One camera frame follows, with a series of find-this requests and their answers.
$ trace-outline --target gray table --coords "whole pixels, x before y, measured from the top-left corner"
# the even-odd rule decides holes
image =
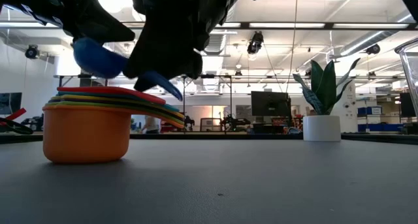
[[[418,146],[132,140],[123,160],[54,165],[0,145],[0,223],[417,223]]]

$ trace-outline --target computer monitor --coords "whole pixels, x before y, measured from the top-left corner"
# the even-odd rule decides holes
[[[0,93],[0,115],[10,115],[20,109],[22,93]]]
[[[416,117],[410,93],[400,94],[400,115],[403,117]]]
[[[290,116],[291,102],[287,93],[251,92],[253,116]]]

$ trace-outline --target ceiling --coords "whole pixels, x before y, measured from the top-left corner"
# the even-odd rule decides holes
[[[129,0],[121,0],[122,5],[129,4]],[[137,13],[132,7],[120,6],[119,12],[111,13],[121,21],[139,21]],[[238,0],[229,16],[229,22],[393,22],[399,14],[406,11],[402,0]],[[22,21],[32,20],[31,17],[12,10],[4,9],[0,14],[0,20]],[[226,35],[225,48],[222,57],[203,57],[204,71],[215,70],[217,74],[234,75],[236,66],[241,65],[240,70],[244,76],[252,76],[250,82],[253,86],[265,83],[286,83],[285,78],[261,79],[256,76],[273,75],[289,76],[292,73],[305,74],[310,68],[309,60],[314,58],[322,65],[326,65],[326,53],[338,50],[373,31],[293,31],[293,30],[260,30],[264,36],[264,46],[257,54],[255,60],[249,60],[246,46],[252,38],[254,31],[236,30],[233,35]],[[12,30],[13,34],[20,37],[45,37],[58,38],[69,44],[71,37],[61,30],[51,29],[22,29]],[[140,30],[135,30],[137,38]],[[359,65],[353,72],[354,75],[366,76],[370,71],[384,69],[388,64],[393,67],[379,72],[378,76],[400,75],[402,66],[395,65],[400,62],[399,56],[393,51],[395,47],[415,38],[418,35],[414,31],[401,31],[378,44],[381,52],[377,55],[357,53],[349,57],[338,59],[336,64],[337,76],[342,76],[352,61],[361,57]],[[129,52],[132,48],[121,49]],[[234,80],[239,83],[249,82],[248,78]],[[385,86],[394,80],[380,81],[374,84],[376,87]],[[111,84],[132,84],[134,80],[119,77]],[[367,84],[369,80],[356,80],[360,84]]]

